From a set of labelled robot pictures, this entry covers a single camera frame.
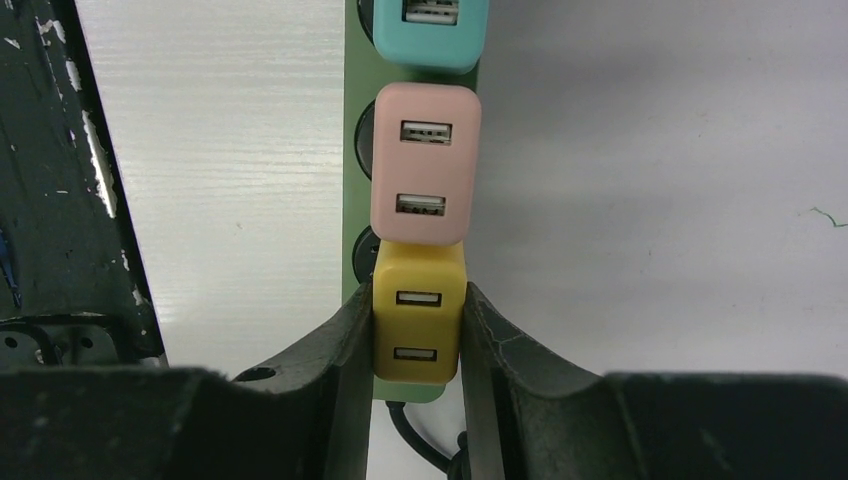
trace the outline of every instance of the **green mark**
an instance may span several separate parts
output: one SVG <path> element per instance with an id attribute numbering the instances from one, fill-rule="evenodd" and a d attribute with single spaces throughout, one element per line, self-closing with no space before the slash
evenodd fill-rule
<path id="1" fill-rule="evenodd" d="M 820 214 L 820 215 L 824 215 L 825 217 L 829 218 L 829 219 L 830 219 L 830 223 L 832 223 L 832 224 L 833 224 L 833 228 L 848 227 L 848 223 L 838 223 L 838 222 L 837 222 L 837 221 L 833 218 L 833 216 L 831 216 L 829 213 L 822 212 L 821 210 L 819 210 L 819 208 L 818 208 L 818 207 L 813 207 L 813 208 L 811 208 L 811 209 L 810 209 L 810 211 L 811 211 L 811 212 L 816 212 L 816 213 L 818 213 L 818 214 Z"/>

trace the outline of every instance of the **power strip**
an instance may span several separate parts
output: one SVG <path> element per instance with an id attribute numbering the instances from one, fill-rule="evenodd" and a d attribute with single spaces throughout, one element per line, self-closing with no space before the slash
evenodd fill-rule
<path id="1" fill-rule="evenodd" d="M 360 2 L 365 8 L 360 9 Z M 463 75 L 413 70 L 384 60 L 370 39 L 373 4 L 364 0 L 345 3 L 344 163 L 342 217 L 342 300 L 346 301 L 360 280 L 373 272 L 379 240 L 370 231 L 371 180 L 370 136 L 373 135 L 373 103 L 379 91 L 393 82 L 477 84 L 477 67 Z M 407 403 L 437 399 L 444 386 L 387 382 L 374 379 L 374 398 Z"/>

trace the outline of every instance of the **scratched black surface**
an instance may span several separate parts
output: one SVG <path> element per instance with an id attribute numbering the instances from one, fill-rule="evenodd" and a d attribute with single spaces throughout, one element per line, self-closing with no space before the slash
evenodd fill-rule
<path id="1" fill-rule="evenodd" d="M 161 354 L 73 2 L 12 0 L 11 7 L 0 2 L 0 229 L 9 243 L 22 306 L 16 308 L 5 282 L 0 284 L 0 320 L 115 315 L 140 356 Z M 45 26 L 50 20 L 60 21 L 64 42 L 57 28 Z M 80 71 L 79 92 L 66 61 Z M 116 218 L 97 195 L 84 111 L 108 153 Z"/>

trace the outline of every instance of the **yellow usb charger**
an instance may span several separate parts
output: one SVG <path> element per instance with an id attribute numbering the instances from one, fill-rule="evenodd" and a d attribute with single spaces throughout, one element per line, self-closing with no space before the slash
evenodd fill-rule
<path id="1" fill-rule="evenodd" d="M 374 373 L 444 385 L 455 375 L 468 276 L 462 243 L 382 241 L 374 267 Z"/>

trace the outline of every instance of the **teal usb charger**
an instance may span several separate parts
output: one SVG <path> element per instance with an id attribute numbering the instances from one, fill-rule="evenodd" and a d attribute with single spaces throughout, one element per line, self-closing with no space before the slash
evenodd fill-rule
<path id="1" fill-rule="evenodd" d="M 483 54 L 489 0 L 373 0 L 374 47 L 389 62 L 461 75 Z"/>

